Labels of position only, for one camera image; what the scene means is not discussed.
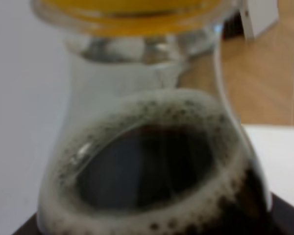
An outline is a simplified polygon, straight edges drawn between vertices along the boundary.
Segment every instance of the glass neck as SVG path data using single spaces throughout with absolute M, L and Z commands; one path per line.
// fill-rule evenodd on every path
M 196 89 L 219 98 L 221 32 L 214 25 L 153 37 L 66 34 L 72 63 L 68 116 L 85 123 L 116 99 L 158 89 Z

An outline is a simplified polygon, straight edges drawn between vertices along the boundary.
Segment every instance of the glass bottle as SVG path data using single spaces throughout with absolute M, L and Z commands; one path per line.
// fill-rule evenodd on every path
M 46 235 L 266 234 L 271 197 L 222 81 L 239 0 L 33 0 L 72 68 Z

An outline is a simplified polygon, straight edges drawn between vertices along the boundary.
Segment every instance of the wooden floor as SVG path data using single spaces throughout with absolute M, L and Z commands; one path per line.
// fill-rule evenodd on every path
M 294 125 L 294 0 L 279 0 L 280 22 L 253 42 L 223 43 L 228 94 L 242 123 Z

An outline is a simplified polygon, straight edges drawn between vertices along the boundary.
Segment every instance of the white surface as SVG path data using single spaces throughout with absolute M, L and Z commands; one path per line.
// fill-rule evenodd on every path
M 0 235 L 36 210 L 39 183 L 68 98 L 59 35 L 27 0 L 0 0 Z M 294 205 L 294 129 L 248 127 L 270 188 Z
M 245 37 L 256 38 L 279 20 L 277 0 L 244 0 L 241 9 Z

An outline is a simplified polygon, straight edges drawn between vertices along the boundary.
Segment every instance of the coffee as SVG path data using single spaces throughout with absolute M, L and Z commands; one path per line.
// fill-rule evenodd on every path
M 130 97 L 66 146 L 40 196 L 47 234 L 255 235 L 269 224 L 257 162 L 205 93 Z

